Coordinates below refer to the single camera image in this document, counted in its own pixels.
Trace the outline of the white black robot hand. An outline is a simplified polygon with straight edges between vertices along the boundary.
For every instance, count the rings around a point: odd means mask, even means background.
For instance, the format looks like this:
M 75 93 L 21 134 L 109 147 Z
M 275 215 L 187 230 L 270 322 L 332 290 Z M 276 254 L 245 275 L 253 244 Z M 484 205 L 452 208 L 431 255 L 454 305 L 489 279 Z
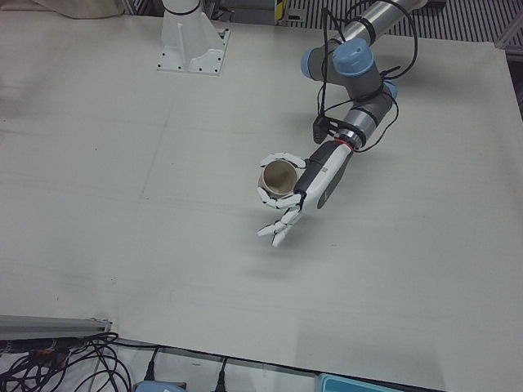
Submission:
M 328 201 L 337 184 L 342 179 L 347 164 L 353 155 L 351 145 L 334 139 L 323 143 L 309 158 L 303 159 L 288 152 L 269 154 L 261 160 L 260 167 L 268 168 L 272 163 L 290 164 L 301 169 L 302 175 L 292 192 L 276 198 L 263 186 L 257 187 L 261 202 L 283 215 L 270 225 L 257 231 L 257 236 L 272 237 L 272 245 L 279 246 L 288 232 L 304 215 L 319 210 Z

